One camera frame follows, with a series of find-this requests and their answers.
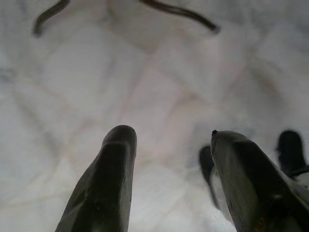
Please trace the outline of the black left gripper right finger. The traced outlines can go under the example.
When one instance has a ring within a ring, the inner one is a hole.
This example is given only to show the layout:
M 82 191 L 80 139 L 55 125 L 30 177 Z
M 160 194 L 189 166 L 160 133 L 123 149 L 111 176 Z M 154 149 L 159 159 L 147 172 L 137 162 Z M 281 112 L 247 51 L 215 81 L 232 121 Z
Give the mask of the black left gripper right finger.
M 233 131 L 213 131 L 211 155 L 238 232 L 307 232 L 309 191 L 260 147 Z

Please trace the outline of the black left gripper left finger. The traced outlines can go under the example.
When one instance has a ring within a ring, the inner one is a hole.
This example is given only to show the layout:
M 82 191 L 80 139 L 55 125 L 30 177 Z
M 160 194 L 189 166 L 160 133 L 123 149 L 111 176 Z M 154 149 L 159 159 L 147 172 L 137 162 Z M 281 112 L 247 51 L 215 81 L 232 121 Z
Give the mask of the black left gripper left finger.
M 128 125 L 111 129 L 77 182 L 57 232 L 128 230 L 137 136 Z

